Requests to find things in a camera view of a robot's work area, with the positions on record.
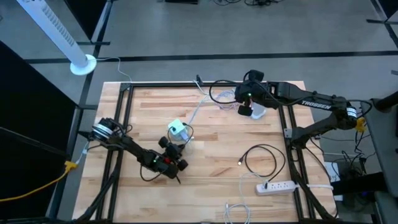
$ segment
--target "butcher block tabletop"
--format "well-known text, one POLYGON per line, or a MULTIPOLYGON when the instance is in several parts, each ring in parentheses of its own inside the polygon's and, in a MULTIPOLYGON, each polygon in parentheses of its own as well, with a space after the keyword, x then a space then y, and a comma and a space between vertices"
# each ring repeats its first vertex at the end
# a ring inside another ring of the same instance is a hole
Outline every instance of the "butcher block tabletop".
MULTIPOLYGON (((305 89, 304 82, 291 82, 305 89)), ((95 122, 101 118, 113 118, 119 95, 119 82, 104 83, 96 113, 95 122)), ((214 87, 215 95, 231 87, 214 87)), ((154 87, 134 88, 128 132, 135 142, 145 149, 158 152, 164 150, 158 145, 162 136, 167 135, 167 125, 175 119, 189 122, 195 108, 205 97, 195 87, 154 87)), ((124 117, 122 106, 121 120, 124 117)), ((289 123, 287 110, 284 110, 289 123)), ((313 123, 309 107, 294 106, 297 126, 306 127, 313 123)), ((181 184, 176 179, 161 175, 152 182, 144 182, 139 175, 140 165, 136 158, 124 152, 118 195, 113 222, 224 222, 226 203, 229 206, 242 203, 239 193, 239 179, 249 172, 244 164, 238 165, 239 158, 252 146, 269 144, 286 152, 279 113, 268 108, 266 114, 253 120, 241 116, 237 110, 222 110, 211 100, 204 101, 197 111, 191 126, 194 139, 182 152, 189 165, 178 173, 181 184)), ((323 162, 322 152, 311 142, 307 147, 323 162)), ((277 161, 277 170, 282 167, 282 155, 270 148, 277 161)), ((316 159, 303 151, 310 184, 330 184, 328 176, 316 159)), ((94 200, 101 187, 107 150, 103 147, 91 149, 85 161, 73 218, 78 218, 94 200)), ((262 149, 254 149, 248 155, 250 168, 258 174, 272 172, 275 162, 272 155, 262 149)), ((143 169, 147 179, 156 174, 143 169)), ((290 180, 288 165, 272 181, 290 180)), ((247 176, 242 182, 244 201, 251 211, 252 222, 296 222, 297 212, 293 193, 259 197, 254 188, 261 183, 257 177, 247 176)), ((332 215, 336 205, 331 189, 311 188, 320 203, 332 215)), ((111 190, 104 204, 103 217, 109 207, 111 190)), ((300 190, 305 217, 308 217, 305 196, 300 190)), ((232 208, 233 222, 244 222, 246 211, 243 207, 232 208)))

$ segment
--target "robotic arm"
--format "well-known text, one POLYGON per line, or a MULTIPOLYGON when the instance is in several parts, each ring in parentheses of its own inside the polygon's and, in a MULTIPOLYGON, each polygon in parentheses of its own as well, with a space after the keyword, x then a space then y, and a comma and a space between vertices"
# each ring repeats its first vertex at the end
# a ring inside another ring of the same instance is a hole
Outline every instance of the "robotic arm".
POLYGON ((348 130, 356 126, 356 109, 349 101, 341 96, 328 96, 316 91, 305 91, 287 82, 261 83, 264 73, 250 70, 245 75, 242 84, 235 89, 235 100, 243 103, 238 113, 250 116, 252 113, 251 102, 266 108, 276 109, 280 105, 304 105, 312 108, 331 111, 331 115, 306 128, 293 128, 285 130, 287 138, 291 138, 293 147, 305 147, 310 137, 324 134, 332 129, 348 130))
POLYGON ((97 140, 109 150, 116 148, 130 152, 137 157, 141 166, 170 179, 177 176, 178 170, 183 171, 188 166, 185 160, 180 160, 184 145, 172 144, 166 137, 162 137, 159 145, 165 148, 163 154, 152 149, 144 149, 124 133, 122 126, 111 118, 101 118, 99 123, 93 126, 91 139, 97 140))

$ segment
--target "power strip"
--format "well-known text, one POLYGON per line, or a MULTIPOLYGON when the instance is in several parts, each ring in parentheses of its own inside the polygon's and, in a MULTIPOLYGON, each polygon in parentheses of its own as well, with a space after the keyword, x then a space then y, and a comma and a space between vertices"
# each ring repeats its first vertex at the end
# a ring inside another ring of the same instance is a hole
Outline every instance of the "power strip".
POLYGON ((291 193, 295 189, 296 189, 296 184, 292 180, 272 182, 267 184, 267 188, 265 188, 264 184, 257 184, 256 194, 258 196, 284 194, 284 193, 291 193))

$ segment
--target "gray floor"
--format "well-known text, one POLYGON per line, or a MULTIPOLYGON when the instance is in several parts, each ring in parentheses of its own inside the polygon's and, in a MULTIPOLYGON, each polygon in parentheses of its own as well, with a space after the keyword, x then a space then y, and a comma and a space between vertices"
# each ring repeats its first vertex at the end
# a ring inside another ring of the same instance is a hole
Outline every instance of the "gray floor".
MULTIPOLYGON (((87 41, 66 5, 61 0, 47 0, 76 40, 87 41)), ((16 3, 1 1, 0 40, 22 58, 64 58, 39 27, 16 3)), ((377 19, 367 0, 285 0, 270 7, 249 7, 243 2, 217 6, 208 0, 200 4, 170 4, 156 0, 120 0, 113 4, 100 57, 253 54, 282 52, 342 52, 397 50, 383 25, 368 24, 377 19)), ((93 47, 82 47, 86 54, 93 47)), ((308 90, 336 94, 350 99, 383 97, 398 87, 398 56, 338 58, 278 58, 239 60, 186 60, 163 62, 123 62, 121 70, 134 81, 204 80, 227 78, 240 80, 250 69, 266 73, 266 80, 303 80, 308 90)), ((117 72, 117 63, 99 63, 91 83, 87 103, 97 104, 103 82, 127 81, 117 72)), ((79 101, 85 77, 73 76, 68 64, 33 65, 72 100, 79 101)), ((94 113, 85 113, 81 129, 93 124, 94 113)), ((313 110, 315 120, 327 113, 313 110)), ((328 137, 354 138, 353 131, 331 131, 328 137)), ((78 139, 73 158, 84 146, 78 139)), ((326 152, 353 153, 353 142, 321 140, 326 152)), ((373 153, 371 139, 364 139, 361 149, 373 153)), ((328 156, 331 161, 340 156, 328 156)), ((366 164, 369 172, 380 170, 377 157, 366 164)), ((72 215, 81 169, 68 176, 60 218, 72 215)), ((369 222, 368 215, 340 211, 345 220, 369 222)))

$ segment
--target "black robotic arm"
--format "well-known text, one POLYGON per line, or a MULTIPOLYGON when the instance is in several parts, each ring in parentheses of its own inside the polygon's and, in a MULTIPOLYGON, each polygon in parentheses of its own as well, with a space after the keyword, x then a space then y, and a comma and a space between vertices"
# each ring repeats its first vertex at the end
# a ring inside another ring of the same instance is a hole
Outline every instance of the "black robotic arm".
POLYGON ((246 77, 248 79, 238 84, 235 89, 235 100, 243 103, 238 110, 241 115, 251 115, 252 102, 273 109, 277 109, 280 105, 303 105, 331 111, 329 117, 306 128, 284 130, 285 136, 291 139, 294 147, 304 148, 310 137, 324 134, 332 129, 347 130, 356 126, 356 109, 344 97, 301 90, 287 82, 261 83, 264 74, 256 70, 247 72, 246 77))
MULTIPOLYGON (((153 172, 158 172, 159 175, 165 175, 170 179, 177 178, 179 181, 177 177, 178 171, 183 171, 188 166, 188 163, 185 160, 181 160, 181 152, 185 145, 172 144, 166 137, 162 137, 159 140, 159 146, 165 149, 164 153, 161 154, 152 149, 144 149, 134 142, 132 137, 127 135, 126 130, 123 130, 121 124, 111 118, 101 118, 99 123, 93 126, 92 132, 85 137, 89 141, 98 141, 101 146, 110 151, 125 150, 137 157, 137 162, 140 163, 141 168, 145 167, 153 172)), ((120 169, 117 169, 117 167, 121 167, 121 162, 122 161, 119 160, 116 161, 115 168, 109 176, 109 179, 105 182, 103 188, 95 197, 91 205, 87 208, 84 214, 77 219, 77 221, 87 221, 94 214, 100 201, 104 199, 107 191, 115 182, 117 176, 119 176, 120 169)))

